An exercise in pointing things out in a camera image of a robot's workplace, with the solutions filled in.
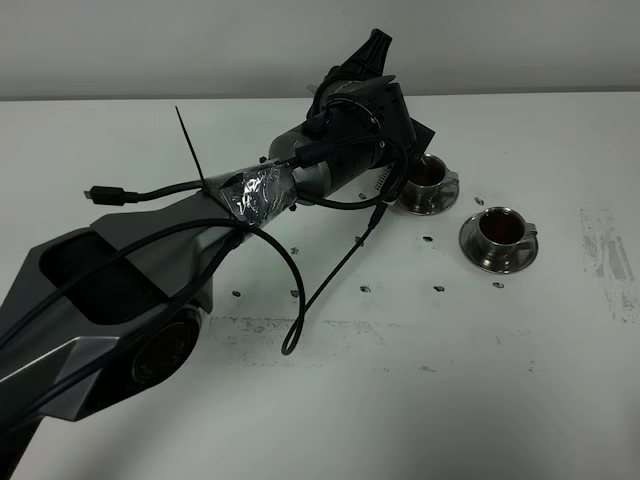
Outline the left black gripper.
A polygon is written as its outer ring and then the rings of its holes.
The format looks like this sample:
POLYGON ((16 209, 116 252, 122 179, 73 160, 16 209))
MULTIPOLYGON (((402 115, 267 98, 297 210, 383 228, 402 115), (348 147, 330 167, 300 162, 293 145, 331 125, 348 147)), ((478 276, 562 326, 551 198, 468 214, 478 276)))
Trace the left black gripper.
POLYGON ((383 75, 391 43, 391 36, 373 29, 340 74, 318 86, 304 121, 306 150, 400 147, 400 86, 383 75))

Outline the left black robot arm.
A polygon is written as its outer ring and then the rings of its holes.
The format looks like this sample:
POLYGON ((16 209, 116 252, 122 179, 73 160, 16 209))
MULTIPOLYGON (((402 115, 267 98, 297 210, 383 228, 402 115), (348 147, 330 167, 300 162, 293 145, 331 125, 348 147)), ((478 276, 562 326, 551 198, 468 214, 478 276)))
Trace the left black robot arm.
POLYGON ((374 30, 319 85, 305 120, 259 164, 146 194, 180 200, 117 212, 32 248, 1 306, 1 453, 20 456, 41 420, 77 421, 151 388, 191 354, 211 281, 248 237, 297 204, 339 209, 339 188, 390 166, 361 202, 382 212, 415 136, 384 74, 390 37, 374 30))

